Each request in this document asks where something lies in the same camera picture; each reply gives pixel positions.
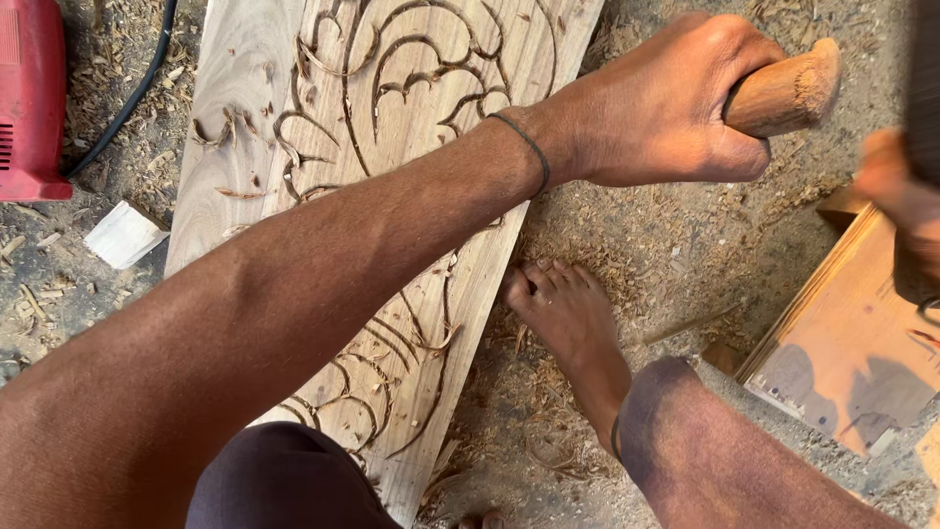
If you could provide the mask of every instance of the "white wood block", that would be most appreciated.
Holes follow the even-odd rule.
[[[85,237],[85,246],[118,270],[130,268],[170,235],[166,225],[122,200]]]

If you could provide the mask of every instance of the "wrist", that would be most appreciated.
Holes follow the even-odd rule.
[[[546,189],[579,178],[569,123],[554,115],[544,104],[510,106],[500,110],[499,114],[516,123],[545,155],[549,167]],[[539,162],[535,152],[532,152],[532,157]]]

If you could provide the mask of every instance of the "black power cord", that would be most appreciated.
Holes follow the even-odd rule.
[[[131,94],[131,99],[127,100],[124,107],[120,109],[114,121],[111,121],[107,130],[104,131],[102,137],[95,143],[95,146],[91,148],[91,151],[86,152],[85,156],[75,164],[75,167],[69,170],[69,173],[65,176],[67,179],[74,180],[75,177],[78,176],[78,173],[82,172],[82,169],[86,168],[92,160],[104,151],[104,148],[111,143],[111,140],[114,139],[120,128],[127,122],[134,109],[137,108],[140,100],[144,99],[144,95],[147,94],[147,91],[150,89],[150,83],[153,82],[153,77],[156,76],[157,70],[164,64],[166,48],[169,47],[170,35],[173,33],[173,17],[176,15],[176,5],[177,0],[166,0],[164,26],[160,30],[160,40],[157,42],[157,50],[153,54],[153,59],[150,62],[150,67],[147,68],[147,73],[144,74],[144,78],[141,79],[140,84],[137,85],[137,89]]]

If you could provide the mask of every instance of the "person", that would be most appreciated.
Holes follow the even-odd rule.
[[[544,185],[760,177],[767,140],[729,129],[721,111],[738,79],[782,58],[742,18],[683,14],[538,104],[262,220],[0,392],[0,524],[396,526],[324,435],[243,428],[411,278]],[[898,131],[869,139],[858,187],[940,276],[940,195],[908,177]],[[317,244],[298,244],[305,236]],[[632,378],[603,288],[584,268],[538,260],[510,268],[505,283],[664,527],[901,526],[750,424],[682,360]]]

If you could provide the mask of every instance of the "bare foot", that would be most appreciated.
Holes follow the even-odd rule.
[[[551,351],[601,446],[613,454],[610,431],[630,390],[630,368],[603,287],[584,267],[547,259],[511,266],[503,282],[506,302]]]
[[[506,520],[499,511],[486,513],[486,516],[483,517],[482,525],[477,525],[471,518],[464,518],[461,524],[458,525],[458,529],[477,529],[477,527],[480,527],[480,529],[509,529],[506,525]]]

